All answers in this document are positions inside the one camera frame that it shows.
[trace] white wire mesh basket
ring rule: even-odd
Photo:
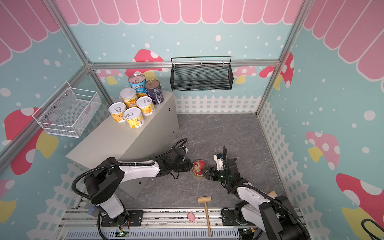
[[[59,88],[64,90],[47,108],[42,111],[52,97],[32,116],[48,134],[80,137],[99,109],[101,100],[98,92],[73,88],[68,82],[65,84],[68,87]]]

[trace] blue can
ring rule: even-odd
[[[147,89],[145,88],[146,79],[144,74],[133,74],[128,78],[128,82],[131,87],[136,90],[139,98],[148,96]]]

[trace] black mounting plate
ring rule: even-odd
[[[221,211],[221,217],[223,221],[223,226],[253,226],[254,224],[251,222],[247,222],[247,224],[241,224],[237,221],[235,210],[223,209]]]
[[[141,210],[127,210],[129,213],[129,226],[130,227],[139,227],[141,226],[141,221],[143,218],[144,211]],[[102,220],[101,224],[102,227],[117,227],[116,223],[106,214]]]

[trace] yellow can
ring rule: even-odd
[[[155,112],[155,107],[153,106],[153,102],[150,97],[141,97],[136,101],[136,104],[144,116],[149,116]]]
[[[125,122],[124,111],[126,109],[124,103],[114,103],[109,106],[108,111],[116,122]]]
[[[138,128],[144,124],[144,117],[139,108],[128,108],[124,112],[124,117],[131,128]]]
[[[137,93],[136,90],[133,88],[124,88],[120,92],[120,97],[122,101],[125,103],[127,108],[137,107],[136,100],[137,100]]]

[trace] can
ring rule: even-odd
[[[127,109],[124,103],[114,103],[109,106],[108,111],[116,122],[125,122],[124,111]]]
[[[128,82],[131,85],[131,87],[136,90],[137,96],[139,98],[148,96],[147,89],[145,88],[146,79],[144,74],[141,74],[141,73],[133,74],[128,78]]]
[[[136,90],[133,88],[124,88],[120,92],[120,97],[122,101],[125,103],[127,108],[137,107],[136,100],[137,100],[137,93]]]
[[[155,107],[153,106],[150,97],[141,97],[136,101],[136,104],[144,116],[149,116],[155,111]]]
[[[152,98],[153,104],[158,105],[164,101],[160,82],[158,80],[148,80],[145,83],[145,88],[147,89],[148,96]]]
[[[207,165],[204,160],[197,160],[192,164],[192,171],[195,176],[202,177],[203,168]]]
[[[138,128],[144,124],[144,117],[141,114],[141,110],[139,108],[128,108],[124,112],[124,117],[127,119],[127,122],[131,128]]]

